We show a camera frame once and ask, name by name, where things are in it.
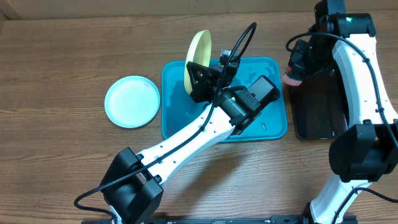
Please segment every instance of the white plate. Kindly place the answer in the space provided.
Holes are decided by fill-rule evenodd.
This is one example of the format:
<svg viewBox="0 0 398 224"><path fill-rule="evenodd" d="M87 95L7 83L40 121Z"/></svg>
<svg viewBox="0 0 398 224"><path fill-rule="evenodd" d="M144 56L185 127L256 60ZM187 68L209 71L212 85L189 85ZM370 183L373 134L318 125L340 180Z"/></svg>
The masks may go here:
<svg viewBox="0 0 398 224"><path fill-rule="evenodd" d="M111 86L104 105L106 115L114 124L123 128L138 128L156 116L160 94L149 79L129 76Z"/></svg>

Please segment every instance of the wooden tabletop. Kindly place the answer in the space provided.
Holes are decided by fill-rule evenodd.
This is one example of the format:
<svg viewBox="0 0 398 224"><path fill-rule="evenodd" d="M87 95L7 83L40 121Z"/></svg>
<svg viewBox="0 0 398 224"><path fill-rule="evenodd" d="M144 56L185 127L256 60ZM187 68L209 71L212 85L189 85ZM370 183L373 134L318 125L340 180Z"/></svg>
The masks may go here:
<svg viewBox="0 0 398 224"><path fill-rule="evenodd" d="M384 84L398 110L398 11L372 11ZM118 79L138 74L162 89L169 61L185 60L196 32L209 29L212 57L230 49L256 21L245 57L269 56L280 71L293 35L314 23L312 13L115 17L6 21L0 35L0 223L79 223L107 218L73 206L97 187L113 157L161 141L159 110L141 129L115 126L104 96ZM288 93L289 130L275 141L217 144L190 161L165 188L156 215L243 218L299 214L330 175L331 141L295 137ZM398 198L398 171L371 188ZM101 194L85 205L106 208ZM362 193L347 214L360 223L393 223L398 205Z"/></svg>

